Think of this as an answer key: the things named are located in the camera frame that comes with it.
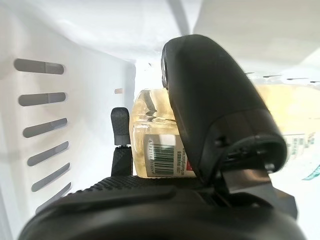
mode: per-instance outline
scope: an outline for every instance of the yellow liquid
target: yellow liquid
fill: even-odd
[[[298,85],[256,85],[283,134],[306,134],[320,128],[320,91]],[[146,178],[144,136],[179,135],[168,91],[145,89],[137,97],[130,116],[130,138],[136,173]]]

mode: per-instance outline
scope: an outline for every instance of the barcode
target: barcode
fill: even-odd
[[[174,175],[175,146],[151,143],[153,146],[153,159],[151,170],[156,175]]]

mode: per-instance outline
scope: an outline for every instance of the black rubber grip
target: black rubber grip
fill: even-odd
[[[87,188],[83,191],[77,191],[77,193],[109,191],[115,189],[135,189],[153,186],[175,186],[182,189],[200,189],[203,185],[197,178],[193,177],[143,178],[138,176],[112,176],[103,179],[90,188]]]
[[[267,150],[260,166],[272,164],[273,171],[284,165],[286,144],[269,110],[216,42],[202,35],[170,40],[163,48],[162,70],[186,154],[204,182],[239,149]]]
[[[116,147],[113,152],[111,176],[130,176],[133,173],[131,147]]]
[[[114,145],[126,146],[130,144],[129,112],[125,107],[115,107],[111,112],[111,123],[114,134]]]

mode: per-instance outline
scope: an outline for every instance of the white plastic wall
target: white plastic wall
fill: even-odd
[[[0,29],[0,238],[10,240],[40,205],[66,186],[56,197],[110,175],[114,151],[110,112],[133,104],[136,69],[128,61],[74,44],[36,19],[17,17],[2,5]],[[17,58],[61,64],[64,73],[17,71]],[[119,88],[123,94],[115,94]],[[18,103],[21,95],[57,92],[66,93],[66,100]],[[62,128],[23,136],[27,127],[62,118],[67,119]],[[63,152],[27,165],[30,157],[66,141],[69,146]],[[32,192],[34,183],[67,163],[68,171]]]

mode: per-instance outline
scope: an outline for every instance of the white label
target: white label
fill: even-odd
[[[179,135],[146,134],[144,161],[148,177],[195,177]]]
[[[285,134],[283,135],[287,146],[287,159],[292,161],[298,156],[301,156],[305,149],[309,148],[310,145],[315,143],[315,133],[306,135],[301,134]]]

